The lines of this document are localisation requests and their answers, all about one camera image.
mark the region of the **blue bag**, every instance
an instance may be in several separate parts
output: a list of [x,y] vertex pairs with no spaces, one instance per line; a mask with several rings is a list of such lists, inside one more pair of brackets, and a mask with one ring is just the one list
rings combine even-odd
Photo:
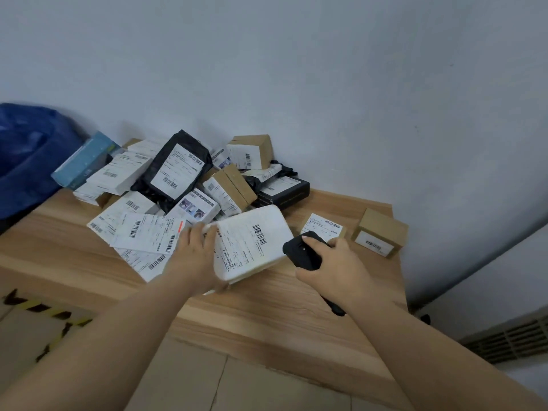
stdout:
[[0,104],[0,219],[54,194],[51,173],[83,143],[56,110]]

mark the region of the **wood grain surface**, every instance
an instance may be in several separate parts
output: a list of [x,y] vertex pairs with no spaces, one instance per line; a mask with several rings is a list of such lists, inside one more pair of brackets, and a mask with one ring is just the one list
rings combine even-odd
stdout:
[[[392,216],[388,204],[315,190],[284,215],[294,233],[312,211],[346,226],[349,238],[367,207]],[[97,312],[133,294],[144,281],[86,227],[100,211],[59,191],[0,236],[2,283]],[[406,309],[399,257],[387,260],[350,245],[379,290]],[[352,319],[334,315],[295,278],[288,259],[223,294],[189,300],[170,333],[369,401],[413,409]]]

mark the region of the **tile floor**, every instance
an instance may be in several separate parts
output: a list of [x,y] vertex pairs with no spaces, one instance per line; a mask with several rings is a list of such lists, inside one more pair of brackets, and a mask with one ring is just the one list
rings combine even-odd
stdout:
[[[73,318],[89,312],[71,308]],[[0,392],[31,369],[64,322],[0,304]],[[72,329],[70,337],[78,329]],[[166,337],[127,411],[388,411],[349,395]]]

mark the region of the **blue box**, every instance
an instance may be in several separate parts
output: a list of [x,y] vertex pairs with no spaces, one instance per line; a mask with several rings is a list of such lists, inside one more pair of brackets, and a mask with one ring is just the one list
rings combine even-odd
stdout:
[[83,146],[51,174],[60,186],[76,190],[88,177],[104,167],[107,156],[115,156],[122,149],[101,131],[97,131]]

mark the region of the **vent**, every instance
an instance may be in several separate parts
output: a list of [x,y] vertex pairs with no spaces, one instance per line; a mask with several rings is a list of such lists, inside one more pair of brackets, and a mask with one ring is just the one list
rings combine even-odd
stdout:
[[548,352],[548,316],[462,344],[491,364]]

